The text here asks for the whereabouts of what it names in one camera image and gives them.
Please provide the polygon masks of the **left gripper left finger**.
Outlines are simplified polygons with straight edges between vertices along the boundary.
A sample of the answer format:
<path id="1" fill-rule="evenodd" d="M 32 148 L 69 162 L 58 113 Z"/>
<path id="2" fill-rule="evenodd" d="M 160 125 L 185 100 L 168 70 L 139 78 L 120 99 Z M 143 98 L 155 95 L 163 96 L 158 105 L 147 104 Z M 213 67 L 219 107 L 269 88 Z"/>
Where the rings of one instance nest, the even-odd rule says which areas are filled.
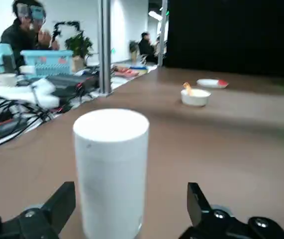
<path id="1" fill-rule="evenodd" d="M 76 207 L 75 183 L 64 182 L 40 207 L 3 222 L 0 239 L 57 239 Z"/>

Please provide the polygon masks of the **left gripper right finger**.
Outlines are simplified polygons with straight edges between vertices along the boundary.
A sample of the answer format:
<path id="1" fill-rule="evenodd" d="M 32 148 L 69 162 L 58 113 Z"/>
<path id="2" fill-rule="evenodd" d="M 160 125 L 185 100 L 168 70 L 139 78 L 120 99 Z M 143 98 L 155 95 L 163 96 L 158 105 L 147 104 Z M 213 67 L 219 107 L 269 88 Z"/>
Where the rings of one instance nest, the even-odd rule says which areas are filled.
<path id="1" fill-rule="evenodd" d="M 265 217 L 251 217 L 243 223 L 223 209 L 209 204 L 200 186 L 188 183 L 187 211 L 191 220 L 180 239 L 284 239 L 284 229 Z"/>

